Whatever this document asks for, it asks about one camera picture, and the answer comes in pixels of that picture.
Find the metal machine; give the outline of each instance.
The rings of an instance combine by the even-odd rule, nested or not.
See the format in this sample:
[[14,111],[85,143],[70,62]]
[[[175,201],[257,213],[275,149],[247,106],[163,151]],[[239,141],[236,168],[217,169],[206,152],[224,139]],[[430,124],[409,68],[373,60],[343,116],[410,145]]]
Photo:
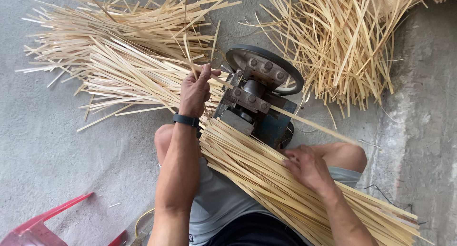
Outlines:
[[281,96],[300,92],[302,75],[283,58],[252,45],[233,45],[226,60],[230,67],[221,66],[221,70],[229,73],[226,82],[233,89],[223,87],[214,117],[274,149],[284,148],[292,138],[293,125],[290,117],[270,107],[293,113],[297,105]]

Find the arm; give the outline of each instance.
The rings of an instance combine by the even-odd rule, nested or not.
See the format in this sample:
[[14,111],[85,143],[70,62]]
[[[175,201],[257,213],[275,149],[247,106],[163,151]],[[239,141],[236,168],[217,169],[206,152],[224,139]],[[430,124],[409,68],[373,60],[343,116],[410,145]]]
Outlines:
[[[211,65],[202,67],[198,80],[189,74],[181,83],[179,114],[199,118],[203,104],[210,97]],[[189,218],[192,201],[198,188],[198,149],[196,129],[176,123],[171,142],[160,169],[155,191],[154,226],[148,246],[188,245]]]
[[289,160],[284,164],[294,178],[321,196],[336,246],[378,246],[349,207],[322,158],[316,156],[311,148],[303,146],[301,150],[286,150],[285,155]]

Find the pile of bamboo strips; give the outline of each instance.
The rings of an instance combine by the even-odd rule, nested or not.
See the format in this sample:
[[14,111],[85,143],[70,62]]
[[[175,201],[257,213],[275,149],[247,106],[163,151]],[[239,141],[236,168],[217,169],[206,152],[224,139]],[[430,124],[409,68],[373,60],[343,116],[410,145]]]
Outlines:
[[390,9],[384,0],[270,0],[280,15],[260,5],[274,21],[257,26],[304,76],[303,101],[314,92],[345,117],[345,105],[350,116],[350,104],[365,110],[369,96],[381,104],[385,89],[393,93],[392,34],[412,1]]
[[[163,106],[129,113],[161,108],[174,112],[172,108],[179,107],[181,81],[190,73],[191,63],[212,59],[207,52],[214,51],[214,44],[210,45],[216,39],[197,31],[199,26],[210,24],[203,23],[204,15],[240,3],[200,0],[185,4],[186,0],[166,0],[158,5],[148,0],[146,6],[140,7],[139,2],[131,5],[125,0],[108,0],[103,6],[93,0],[77,1],[84,5],[71,9],[41,3],[53,11],[40,7],[33,9],[38,16],[25,18],[51,30],[32,35],[39,37],[35,41],[41,46],[24,46],[26,55],[36,55],[36,62],[31,64],[39,67],[20,71],[61,69],[48,87],[65,73],[70,76],[61,82],[81,80],[83,84],[75,95],[81,91],[92,94],[89,104],[80,107],[86,109],[84,119],[89,112],[127,104],[78,131],[109,116],[127,114],[119,112],[134,104]],[[208,3],[208,9],[201,8]],[[222,91],[220,84],[214,80],[210,83],[212,94],[206,107],[211,114]]]
[[[203,132],[200,146],[209,167],[229,177],[314,245],[334,245],[323,203],[282,166],[285,156],[215,119]],[[410,246],[413,236],[420,236],[417,216],[336,184],[380,245]]]

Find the watch strap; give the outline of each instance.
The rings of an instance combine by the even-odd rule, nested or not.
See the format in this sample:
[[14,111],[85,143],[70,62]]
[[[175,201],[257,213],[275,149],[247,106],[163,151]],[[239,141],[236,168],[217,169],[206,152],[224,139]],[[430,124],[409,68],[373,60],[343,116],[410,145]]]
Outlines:
[[197,128],[198,124],[200,123],[200,120],[198,118],[191,118],[175,113],[173,116],[173,122],[183,123]]

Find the concrete floor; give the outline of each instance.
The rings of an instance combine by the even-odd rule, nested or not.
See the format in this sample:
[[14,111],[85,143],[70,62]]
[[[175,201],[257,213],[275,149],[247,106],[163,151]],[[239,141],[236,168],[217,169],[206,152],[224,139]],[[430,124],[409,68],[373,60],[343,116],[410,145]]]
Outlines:
[[[14,73],[31,61],[22,52],[22,45],[32,42],[25,35],[41,30],[20,18],[38,5],[29,0],[0,1],[4,46],[0,53],[4,85],[0,91],[0,237],[37,214],[94,191],[94,196],[46,225],[69,245],[106,245],[124,229],[131,242],[137,218],[154,207],[159,173],[154,132],[170,123],[171,113],[158,110],[112,117],[77,133],[87,124],[78,106],[89,97],[72,96],[79,86],[76,81],[47,89],[55,74]],[[74,6],[70,0],[40,1]],[[236,43],[274,51],[263,34],[237,24],[255,23],[255,11],[260,21],[270,21],[258,3],[269,6],[268,0],[243,0],[241,5],[210,13],[214,23],[222,20],[218,38],[222,51]],[[392,73],[396,93],[386,94],[384,101],[385,111],[395,122],[376,106],[365,112],[352,108],[346,119],[339,115],[337,105],[330,106],[338,132],[382,147],[364,145],[369,164],[358,187],[374,183],[399,207],[412,203],[420,222],[427,222],[420,231],[437,245],[457,245],[457,146],[453,139],[457,106],[452,76],[457,71],[457,18],[448,15],[456,12],[456,3],[428,3],[429,9],[419,6],[398,29],[395,54],[403,60],[395,63]],[[215,28],[204,32],[214,33]],[[217,56],[214,63],[220,64],[222,58]],[[299,103],[300,97],[289,98]],[[299,115],[333,126],[320,101],[310,100]],[[90,116],[88,122],[102,116]],[[302,131],[312,131],[296,124]],[[297,131],[291,146],[332,141],[321,132]],[[375,189],[364,191],[384,200]]]

